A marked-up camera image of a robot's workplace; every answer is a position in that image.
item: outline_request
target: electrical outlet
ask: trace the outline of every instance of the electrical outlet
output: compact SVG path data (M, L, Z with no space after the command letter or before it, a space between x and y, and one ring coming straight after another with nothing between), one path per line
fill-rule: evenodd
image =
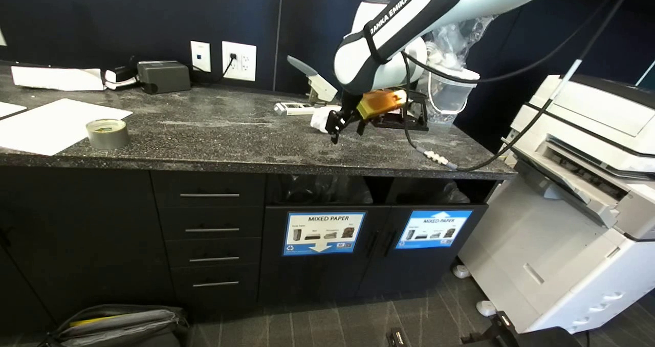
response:
M7 42L5 41L5 37L2 36L2 29L0 29L0 46L7 46Z
M211 53L208 43L191 42L191 64L193 64L194 70L211 72Z
M236 54L236 60L227 70L225 78L244 79L255 81L257 70L257 47L247 44L231 43L223 41L223 70L230 63L230 55Z

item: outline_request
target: clear plastic container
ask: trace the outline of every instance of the clear plastic container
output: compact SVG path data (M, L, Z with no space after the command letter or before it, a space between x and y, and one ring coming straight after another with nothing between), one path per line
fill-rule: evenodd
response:
M471 70L451 70L442 66L435 66L435 68L458 78L480 79L480 75ZM468 95L475 86L477 86L476 83L455 82L430 74L426 90L421 90L428 95L428 121L430 123L452 124L457 115L465 109Z

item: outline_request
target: copier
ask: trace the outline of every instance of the copier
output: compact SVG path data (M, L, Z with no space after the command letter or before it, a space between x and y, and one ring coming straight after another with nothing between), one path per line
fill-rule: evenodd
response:
M506 142L558 82L545 79ZM655 287L653 93L574 76L505 161L519 176L459 257L517 331L598 328Z

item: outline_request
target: drawer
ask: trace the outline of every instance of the drawer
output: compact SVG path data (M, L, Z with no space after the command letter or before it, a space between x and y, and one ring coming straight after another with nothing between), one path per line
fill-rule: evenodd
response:
M159 207L264 205L264 175L153 171Z
M163 207L159 220L167 240L261 237L262 207Z
M258 263L261 239L166 241L170 266Z
M192 312L222 312L255 306L258 265L177 268L171 271L178 302Z

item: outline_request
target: cable connector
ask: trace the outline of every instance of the cable connector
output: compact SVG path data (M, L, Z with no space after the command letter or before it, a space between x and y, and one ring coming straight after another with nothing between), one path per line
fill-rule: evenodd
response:
M456 170L457 165L455 163L451 163L449 160L444 158L443 156L440 156L439 154L435 153L434 151L427 151L426 149L422 147L417 147L417 150L419 153L422 153L426 158L429 160L434 161L435 163L439 163L441 165L445 165L448 169L451 170Z

